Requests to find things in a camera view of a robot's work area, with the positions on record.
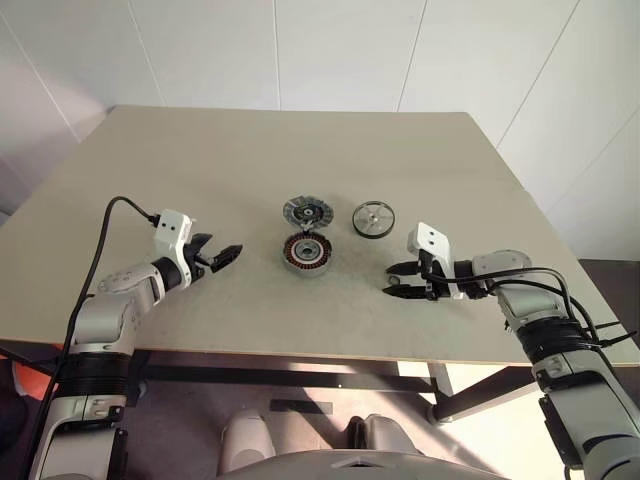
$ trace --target gray floor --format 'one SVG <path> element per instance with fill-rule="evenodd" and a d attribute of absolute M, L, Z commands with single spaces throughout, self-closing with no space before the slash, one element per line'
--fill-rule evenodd
<path fill-rule="evenodd" d="M 627 330 L 640 325 L 640 264 L 633 262 L 583 261 L 603 295 Z M 257 368 L 291 368 L 326 371 L 374 371 L 395 373 L 394 363 L 317 361 L 301 358 L 255 356 L 158 354 L 156 363 L 188 361 L 203 365 Z M 427 375 L 424 364 L 400 365 L 402 374 Z M 492 367 L 452 365 L 454 388 L 460 390 Z M 640 403 L 640 369 L 618 369 L 625 388 Z M 0 381 L 8 385 L 8 371 L 0 371 Z M 331 389 L 272 388 L 193 383 L 149 384 L 138 407 L 128 409 L 125 424 L 130 434 L 129 471 L 131 479 L 211 479 L 215 477 L 220 434 L 230 415 L 240 408 L 257 408 L 272 432 L 276 451 L 287 453 L 317 448 L 345 446 L 344 429 L 352 415 L 366 417 L 381 413 L 395 418 L 416 446 L 425 454 L 495 471 L 512 478 L 561 478 L 557 453 L 544 430 L 536 394 L 501 407 L 462 419 L 442 428 L 424 420 L 424 402 L 412 395 Z M 331 403 L 330 415 L 272 412 L 271 399 L 311 400 Z M 28 400 L 31 412 L 37 402 Z M 522 430 L 528 432 L 522 437 Z M 0 478 L 17 478 L 26 436 L 0 456 Z M 536 451 L 536 471 L 527 449 Z"/>

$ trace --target metal table frame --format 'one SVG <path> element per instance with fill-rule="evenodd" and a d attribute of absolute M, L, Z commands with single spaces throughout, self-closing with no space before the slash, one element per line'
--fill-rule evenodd
<path fill-rule="evenodd" d="M 54 370 L 58 349 L 51 345 L 0 341 L 0 354 L 46 375 Z M 157 365 L 153 351 L 136 350 L 129 365 L 128 405 L 135 406 L 142 381 L 273 385 L 282 387 L 349 388 L 395 393 L 433 393 L 436 403 L 424 400 L 432 424 L 452 421 L 499 405 L 534 389 L 531 367 L 505 367 L 478 383 L 453 393 L 446 366 L 428 363 L 430 377 L 373 373 L 332 373 L 253 368 Z"/>

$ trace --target white wall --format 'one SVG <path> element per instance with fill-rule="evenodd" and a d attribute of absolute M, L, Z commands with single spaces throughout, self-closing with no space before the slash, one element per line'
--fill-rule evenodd
<path fill-rule="evenodd" d="M 116 104 L 468 111 L 576 255 L 640 260 L 639 18 L 637 0 L 0 0 L 0 206 Z"/>

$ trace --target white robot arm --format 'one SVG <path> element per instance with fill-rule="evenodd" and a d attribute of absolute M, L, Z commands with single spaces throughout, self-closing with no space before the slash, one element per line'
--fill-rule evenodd
<path fill-rule="evenodd" d="M 427 286 L 395 285 L 386 293 L 437 300 L 440 296 L 482 298 L 494 293 L 507 326 L 520 340 L 545 393 L 540 406 L 566 466 L 583 468 L 587 480 L 640 478 L 640 411 L 618 382 L 602 347 L 629 338 L 600 341 L 596 329 L 573 316 L 568 293 L 540 286 L 540 273 L 525 254 L 502 250 L 454 262 L 447 237 L 420 223 L 409 235 L 418 262 L 390 267 L 391 274 L 420 273 Z M 586 315 L 585 320 L 591 323 Z"/>
<path fill-rule="evenodd" d="M 204 257 L 200 249 L 211 235 L 196 234 L 188 242 L 191 225 L 182 213 L 162 212 L 154 237 L 160 258 L 109 275 L 82 304 L 31 480 L 124 478 L 127 432 L 115 423 L 124 414 L 129 360 L 144 317 L 167 292 L 200 279 L 200 265 L 216 272 L 242 250 L 234 245 L 213 259 Z"/>

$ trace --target table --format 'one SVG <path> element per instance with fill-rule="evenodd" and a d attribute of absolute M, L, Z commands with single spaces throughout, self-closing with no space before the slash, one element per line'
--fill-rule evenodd
<path fill-rule="evenodd" d="M 457 259 L 526 252 L 565 275 L 596 323 L 615 321 L 465 113 L 121 106 L 0 229 L 0 338 L 63 340 L 104 207 L 118 194 L 149 211 L 195 217 L 192 232 L 214 235 L 205 253 L 244 244 L 232 266 L 158 306 L 139 334 L 141 349 L 528 365 L 495 299 L 425 303 L 381 293 L 385 268 L 412 259 L 406 237 L 418 221 L 447 234 Z M 282 206 L 300 194 L 335 213 L 321 231 L 333 244 L 333 263 L 314 279 L 292 274 L 281 258 L 295 232 Z M 352 228 L 354 209 L 368 200 L 396 212 L 383 239 Z M 152 237 L 146 221 L 118 208 L 96 282 L 153 260 Z M 618 326 L 602 336 L 623 333 Z M 607 354 L 617 366 L 640 363 L 631 341 Z"/>

